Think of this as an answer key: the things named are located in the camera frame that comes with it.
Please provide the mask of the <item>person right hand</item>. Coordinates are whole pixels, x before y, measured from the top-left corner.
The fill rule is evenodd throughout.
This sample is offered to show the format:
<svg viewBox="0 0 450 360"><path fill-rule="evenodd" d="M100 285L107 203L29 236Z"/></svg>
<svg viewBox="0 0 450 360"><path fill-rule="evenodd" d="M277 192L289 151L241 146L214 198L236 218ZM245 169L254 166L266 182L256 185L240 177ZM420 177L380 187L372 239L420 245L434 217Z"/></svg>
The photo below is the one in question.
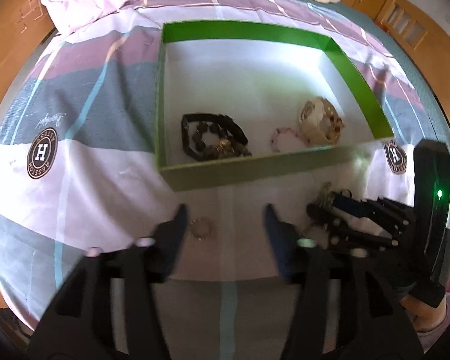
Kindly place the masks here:
<svg viewBox="0 0 450 360"><path fill-rule="evenodd" d="M446 319L445 297L437 307L431 307L410 295L403 297L400 303L413 314L413 326L417 332L429 332L441 325Z"/></svg>

